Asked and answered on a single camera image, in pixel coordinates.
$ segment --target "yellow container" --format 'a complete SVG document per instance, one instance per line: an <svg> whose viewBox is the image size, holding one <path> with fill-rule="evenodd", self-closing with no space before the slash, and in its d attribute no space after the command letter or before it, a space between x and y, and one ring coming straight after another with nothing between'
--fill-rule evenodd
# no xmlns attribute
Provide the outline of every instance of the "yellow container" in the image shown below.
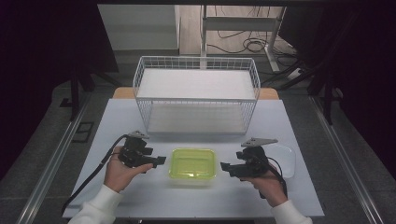
<svg viewBox="0 0 396 224"><path fill-rule="evenodd" d="M169 176L177 179L212 179L216 175L215 152L207 148L174 149Z"/></svg>

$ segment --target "person's left hand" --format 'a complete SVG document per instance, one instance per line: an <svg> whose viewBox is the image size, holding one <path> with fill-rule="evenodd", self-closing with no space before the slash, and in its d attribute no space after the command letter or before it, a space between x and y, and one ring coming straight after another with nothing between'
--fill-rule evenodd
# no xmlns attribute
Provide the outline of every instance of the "person's left hand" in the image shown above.
<svg viewBox="0 0 396 224"><path fill-rule="evenodd" d="M114 147L113 155L107 163L104 184L117 193L125 189L132 179L138 174L144 173L152 168L152 164L144 164L136 168L129 168L119 160L121 147Z"/></svg>

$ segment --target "forearm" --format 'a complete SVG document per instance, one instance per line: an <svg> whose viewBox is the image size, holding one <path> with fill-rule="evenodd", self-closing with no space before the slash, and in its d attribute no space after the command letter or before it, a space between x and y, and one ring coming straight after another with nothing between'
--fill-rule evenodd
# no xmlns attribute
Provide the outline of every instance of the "forearm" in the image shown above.
<svg viewBox="0 0 396 224"><path fill-rule="evenodd" d="M121 199L122 195L103 185L92 200L81 206L81 210L69 223L113 223L114 211Z"/></svg>
<svg viewBox="0 0 396 224"><path fill-rule="evenodd" d="M291 201L286 201L271 209L276 224L312 224L310 217L303 216Z"/></svg>

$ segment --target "metal wire rack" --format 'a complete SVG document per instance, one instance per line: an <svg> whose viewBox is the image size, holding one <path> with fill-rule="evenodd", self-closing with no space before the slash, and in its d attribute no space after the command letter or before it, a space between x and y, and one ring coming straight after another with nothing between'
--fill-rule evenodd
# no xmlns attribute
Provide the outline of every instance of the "metal wire rack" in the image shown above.
<svg viewBox="0 0 396 224"><path fill-rule="evenodd" d="M142 57L134 95L148 133L245 133L260 94L249 58Z"/></svg>

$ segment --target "sleeve cuff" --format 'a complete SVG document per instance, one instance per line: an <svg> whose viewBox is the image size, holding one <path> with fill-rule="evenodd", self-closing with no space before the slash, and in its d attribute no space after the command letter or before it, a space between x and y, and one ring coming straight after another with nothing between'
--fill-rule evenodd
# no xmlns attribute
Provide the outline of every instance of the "sleeve cuff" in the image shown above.
<svg viewBox="0 0 396 224"><path fill-rule="evenodd" d="M277 224L283 223L305 223L310 220L309 217L303 216L293 205L291 201L286 201L271 209Z"/></svg>
<svg viewBox="0 0 396 224"><path fill-rule="evenodd" d="M103 185L98 194L90 201L90 204L113 216L122 198L123 196L121 194Z"/></svg>

